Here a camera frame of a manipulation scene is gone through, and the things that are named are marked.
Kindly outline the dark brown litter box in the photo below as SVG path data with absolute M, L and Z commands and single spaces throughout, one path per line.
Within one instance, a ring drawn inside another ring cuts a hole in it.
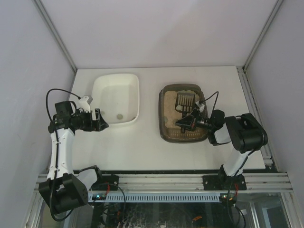
M 160 136 L 169 143 L 197 143 L 207 139 L 208 131 L 196 128 L 182 129 L 176 122 L 189 115 L 199 100 L 204 100 L 201 88 L 196 84 L 166 85 L 159 93 L 158 117 Z

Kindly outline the black litter scoop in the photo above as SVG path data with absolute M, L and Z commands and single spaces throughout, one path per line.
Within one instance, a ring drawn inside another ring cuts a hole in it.
M 193 111 L 194 101 L 195 101 L 194 94 L 178 92 L 176 96 L 175 110 L 176 110 L 176 106 L 178 105 L 182 106 L 182 111 L 180 111 L 179 113 L 182 114 L 182 118 L 183 118 L 187 116 L 187 114 Z

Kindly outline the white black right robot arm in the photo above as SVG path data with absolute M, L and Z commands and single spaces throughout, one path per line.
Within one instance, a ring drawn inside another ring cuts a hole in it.
M 213 146 L 232 144 L 233 150 L 221 167 L 225 177 L 241 175 L 249 156 L 268 143 L 265 129 L 251 113 L 226 117 L 223 111 L 216 109 L 210 118 L 205 118 L 194 110 L 175 125 L 188 131 L 208 130 L 209 143 Z

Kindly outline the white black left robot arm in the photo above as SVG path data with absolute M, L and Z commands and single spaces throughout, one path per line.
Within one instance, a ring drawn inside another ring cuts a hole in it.
M 51 118 L 48 131 L 52 141 L 51 162 L 47 179 L 38 191 L 53 216 L 72 211 L 88 203 L 88 190 L 102 179 L 100 169 L 94 165 L 81 169 L 75 176 L 72 149 L 77 130 L 100 132 L 108 128 L 100 109 L 91 110 L 92 98 L 79 99 L 79 107 L 73 101 L 55 104 L 56 114 Z

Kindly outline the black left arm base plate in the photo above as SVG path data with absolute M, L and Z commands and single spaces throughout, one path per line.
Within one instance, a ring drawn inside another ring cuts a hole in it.
M 93 191 L 106 191 L 110 187 L 110 191 L 117 191 L 119 184 L 119 176 L 117 175 L 105 175 L 98 178 L 97 181 L 92 185 Z

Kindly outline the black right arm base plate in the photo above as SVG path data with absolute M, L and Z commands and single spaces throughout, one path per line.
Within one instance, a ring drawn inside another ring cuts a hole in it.
M 247 190 L 245 177 L 241 174 L 236 177 L 220 178 L 218 175 L 204 175 L 202 177 L 204 190 Z

